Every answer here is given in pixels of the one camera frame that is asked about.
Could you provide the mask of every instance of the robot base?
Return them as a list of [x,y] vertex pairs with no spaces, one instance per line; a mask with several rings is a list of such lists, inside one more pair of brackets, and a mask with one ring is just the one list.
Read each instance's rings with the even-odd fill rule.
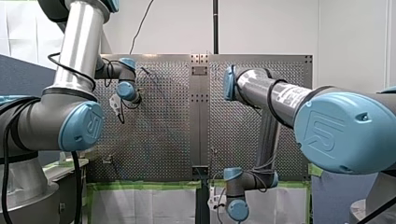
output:
[[[366,200],[359,200],[350,206],[349,224],[356,224],[375,209],[395,197],[396,177],[379,173]],[[396,205],[383,212],[368,224],[396,223]]]
[[[44,195],[28,200],[20,206],[9,210],[13,224],[59,224],[59,187],[55,183],[48,186]],[[0,224],[6,224],[0,214]]]

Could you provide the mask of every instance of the black cable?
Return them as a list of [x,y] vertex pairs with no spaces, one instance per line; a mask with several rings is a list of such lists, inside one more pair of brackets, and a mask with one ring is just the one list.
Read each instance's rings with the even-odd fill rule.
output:
[[381,213],[385,212],[387,209],[392,207],[394,204],[396,204],[396,197],[392,198],[390,201],[387,203],[384,203],[382,206],[377,208],[374,212],[372,212],[370,215],[359,221],[357,224],[365,224],[369,221],[371,221],[373,218],[378,217]]
[[148,15],[148,13],[149,13],[149,9],[151,8],[151,4],[152,4],[153,2],[154,2],[154,0],[151,0],[151,1],[149,2],[149,4],[148,4],[148,8],[146,9],[146,13],[145,13],[145,15],[143,16],[143,19],[142,19],[142,21],[140,22],[140,25],[139,25],[139,29],[137,29],[137,33],[136,33],[136,35],[134,36],[134,40],[132,41],[132,46],[131,46],[131,50],[129,51],[129,54],[132,54],[132,51],[134,50],[134,42],[136,41],[136,38],[139,36],[140,30],[142,29],[143,22],[145,21],[147,15]]
[[81,208],[82,208],[82,184],[81,184],[81,170],[79,169],[78,154],[77,152],[72,152],[73,163],[75,167],[76,174],[76,214],[75,214],[75,224],[80,223]]
[[53,57],[59,56],[59,55],[61,55],[61,53],[53,53],[53,54],[50,54],[50,55],[48,56],[48,58],[49,58],[49,60],[50,60],[52,63],[55,63],[56,65],[62,67],[63,69],[65,69],[65,70],[67,70],[67,71],[70,71],[70,72],[72,72],[72,73],[75,73],[75,74],[77,74],[77,75],[79,75],[79,76],[82,76],[82,77],[87,78],[87,79],[91,82],[91,84],[92,84],[92,91],[94,91],[94,90],[96,89],[96,83],[95,83],[95,80],[93,80],[93,78],[91,78],[90,76],[85,75],[85,74],[83,74],[83,73],[80,73],[80,72],[77,71],[76,69],[73,69],[73,68],[71,68],[71,67],[68,67],[68,66],[66,66],[66,65],[63,65],[63,64],[61,64],[61,63],[59,63],[59,62],[57,62],[56,60],[53,59]]
[[8,176],[9,176],[9,155],[8,155],[8,137],[9,137],[9,132],[11,130],[11,126],[15,120],[17,120],[21,114],[21,112],[28,106],[40,101],[36,97],[24,97],[18,100],[15,100],[13,102],[7,103],[5,105],[2,105],[0,107],[0,115],[8,111],[10,108],[17,106],[17,105],[22,105],[20,106],[14,113],[12,114],[11,119],[9,120],[8,124],[6,125],[6,128],[4,130],[4,135],[3,135],[3,156],[4,156],[4,172],[3,172],[3,184],[2,184],[2,195],[1,195],[1,204],[2,204],[2,209],[3,209],[3,217],[4,220],[6,221],[7,224],[12,224],[11,217],[9,216],[8,213],[8,207],[7,207],[7,186],[8,186]]
[[117,62],[117,61],[110,61],[109,59],[107,59],[107,58],[102,58],[103,60],[105,60],[106,62],[107,62],[107,68],[106,68],[106,72],[107,72],[107,77],[108,77],[108,79],[110,80],[109,82],[108,82],[108,84],[106,83],[107,82],[107,80],[106,80],[106,78],[105,78],[105,87],[107,88],[107,87],[109,87],[110,85],[111,85],[111,82],[113,82],[113,75],[114,75],[114,65],[113,65],[113,63],[115,63],[115,62]]
[[123,104],[121,104],[120,107],[121,107],[121,109],[120,109],[121,112],[117,115],[117,118],[119,118],[121,124],[124,124],[125,123],[125,116],[123,114]]
[[268,93],[267,93],[267,104],[268,104],[268,109],[270,110],[271,114],[274,116],[274,118],[276,119],[277,122],[279,122],[280,124],[293,129],[293,127],[291,127],[288,123],[285,122],[285,120],[283,120],[274,110],[274,106],[272,104],[272,92],[274,90],[274,87],[277,83],[279,82],[285,82],[288,83],[288,81],[286,81],[285,79],[277,79],[275,80],[275,82],[273,82],[271,84],[271,86],[268,88]]

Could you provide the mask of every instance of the robotic arm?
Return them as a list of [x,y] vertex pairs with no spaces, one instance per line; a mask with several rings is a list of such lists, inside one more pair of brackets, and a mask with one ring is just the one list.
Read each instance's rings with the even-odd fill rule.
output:
[[[232,65],[224,77],[224,98],[268,109],[279,123],[294,130],[304,155],[329,172],[366,175],[395,164],[394,90],[377,94],[335,87],[309,90],[272,75],[267,69]],[[233,183],[235,178],[229,177],[229,170],[224,171],[227,212],[235,221],[243,221],[248,216],[235,214],[248,214],[248,209],[233,209],[233,189],[237,185]]]
[[[96,144],[104,113],[93,94],[95,79],[116,78],[121,100],[131,104],[141,100],[134,84],[134,61],[123,58],[105,63],[98,54],[103,24],[110,13],[118,11],[118,1],[38,2],[64,31],[64,43],[59,62],[52,60],[58,65],[54,82],[43,90],[41,99],[0,97],[2,208],[8,211],[0,223],[59,223],[58,187],[48,184],[37,151],[75,152]],[[26,213],[35,215],[27,217]]]

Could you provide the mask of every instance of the silver cylinder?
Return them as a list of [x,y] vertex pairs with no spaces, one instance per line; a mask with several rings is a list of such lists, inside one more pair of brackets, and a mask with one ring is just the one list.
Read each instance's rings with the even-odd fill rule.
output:
[[[3,173],[4,165],[0,165],[1,180],[3,180]],[[8,210],[12,210],[30,199],[45,194],[47,185],[48,180],[38,162],[38,158],[11,163],[9,165],[7,185]]]
[[[268,91],[275,79],[269,78],[262,69],[238,69],[236,77],[240,89],[239,101],[268,108]],[[277,115],[292,127],[299,105],[309,92],[311,90],[304,87],[278,82],[271,92],[272,106]]]
[[[70,4],[59,62],[94,79],[105,16],[101,7],[85,1]],[[85,77],[58,67],[51,87],[92,92],[92,83]]]
[[259,147],[256,152],[256,165],[259,170],[270,170],[274,168],[274,160],[279,139],[279,123],[268,115],[269,111],[262,111],[262,125],[260,126]]

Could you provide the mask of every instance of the green tape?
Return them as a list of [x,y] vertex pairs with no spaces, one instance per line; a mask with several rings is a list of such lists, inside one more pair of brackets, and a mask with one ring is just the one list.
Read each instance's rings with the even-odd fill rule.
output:
[[111,183],[93,183],[88,184],[87,188],[92,190],[117,190],[117,189],[199,189],[201,187],[200,181],[185,181],[185,182],[143,182],[143,181],[116,181]]
[[93,189],[87,186],[87,208],[88,208],[88,224],[92,224],[92,200],[93,200]]
[[311,182],[308,182],[308,186],[306,189],[306,217],[305,217],[305,223],[306,224],[311,224],[311,193],[312,193],[312,188],[311,188]]
[[321,177],[321,175],[323,174],[323,170],[320,169],[319,167],[317,167],[315,164],[310,163],[308,165],[308,173],[310,175],[315,175],[315,176]]

